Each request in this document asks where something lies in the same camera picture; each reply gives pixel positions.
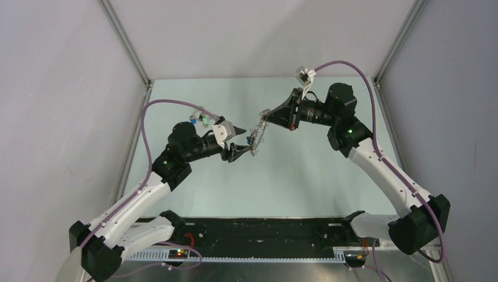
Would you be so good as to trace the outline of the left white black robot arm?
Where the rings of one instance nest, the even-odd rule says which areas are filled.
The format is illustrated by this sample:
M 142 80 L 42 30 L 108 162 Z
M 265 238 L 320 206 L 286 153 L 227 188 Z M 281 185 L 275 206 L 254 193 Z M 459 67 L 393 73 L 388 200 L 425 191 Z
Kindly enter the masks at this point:
M 86 274 L 94 281 L 105 281 L 130 256 L 149 246 L 164 241 L 174 245 L 183 242 L 186 236 L 183 220 L 172 211 L 144 226 L 133 227 L 133 224 L 186 179 L 192 172 L 191 162 L 220 155 L 223 161 L 231 163 L 249 152 L 249 145 L 228 144 L 231 138 L 245 132 L 224 119 L 203 136 L 197 134 L 190 122 L 176 124 L 165 149 L 131 192 L 90 223 L 77 221 L 70 227 L 70 255 L 56 281 L 83 281 Z

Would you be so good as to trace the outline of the metal disc with keyrings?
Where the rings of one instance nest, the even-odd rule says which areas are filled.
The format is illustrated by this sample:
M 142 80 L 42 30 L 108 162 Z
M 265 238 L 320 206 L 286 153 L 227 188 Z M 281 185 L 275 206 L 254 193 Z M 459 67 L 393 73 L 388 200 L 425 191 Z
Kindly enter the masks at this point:
M 251 155 L 256 156 L 258 153 L 258 147 L 259 145 L 264 141 L 264 133 L 266 130 L 266 127 L 269 125 L 268 122 L 265 121 L 265 117 L 270 113 L 270 109 L 265 109 L 262 112 L 260 112 L 259 116 L 260 119 L 258 123 L 255 125 L 254 128 L 250 130 L 250 135 L 253 139 L 253 143 L 251 146 Z

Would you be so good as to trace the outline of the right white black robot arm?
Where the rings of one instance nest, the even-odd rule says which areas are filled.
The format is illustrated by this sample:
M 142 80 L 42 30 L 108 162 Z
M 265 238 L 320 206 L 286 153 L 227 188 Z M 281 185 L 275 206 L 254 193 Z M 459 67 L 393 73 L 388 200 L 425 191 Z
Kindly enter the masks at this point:
M 364 237 L 389 240 L 411 255 L 444 232 L 449 200 L 417 185 L 374 144 L 374 134 L 355 116 L 352 86 L 332 84 L 324 102 L 307 99 L 302 91 L 293 89 L 285 102 L 263 113 L 263 121 L 289 130 L 298 129 L 301 122 L 327 126 L 331 147 L 360 167 L 395 209 L 393 215 L 356 211 L 344 218 L 341 237 L 346 244 L 357 245 Z

